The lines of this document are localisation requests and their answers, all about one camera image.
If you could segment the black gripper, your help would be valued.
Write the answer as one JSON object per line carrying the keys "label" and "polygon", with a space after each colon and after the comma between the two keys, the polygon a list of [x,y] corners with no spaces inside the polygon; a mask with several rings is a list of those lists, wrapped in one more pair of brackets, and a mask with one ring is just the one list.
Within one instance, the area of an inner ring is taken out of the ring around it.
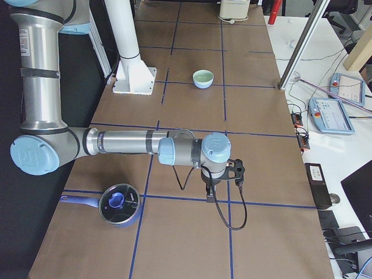
{"label": "black gripper", "polygon": [[213,189],[210,187],[219,184],[221,180],[216,178],[210,179],[210,176],[208,174],[205,175],[204,172],[201,172],[201,179],[206,184],[206,201],[214,202]]}

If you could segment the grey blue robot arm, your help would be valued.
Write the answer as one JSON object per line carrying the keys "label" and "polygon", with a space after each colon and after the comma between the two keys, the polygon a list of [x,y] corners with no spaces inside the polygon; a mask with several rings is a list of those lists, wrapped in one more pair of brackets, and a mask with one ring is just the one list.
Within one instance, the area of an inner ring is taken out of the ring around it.
{"label": "grey blue robot arm", "polygon": [[88,1],[9,1],[9,13],[19,28],[24,118],[10,146],[15,165],[40,176],[77,158],[99,153],[157,155],[161,164],[201,170],[208,200],[215,186],[229,179],[234,166],[231,144],[221,133],[204,139],[187,130],[99,131],[69,127],[62,120],[58,35],[88,34]]}

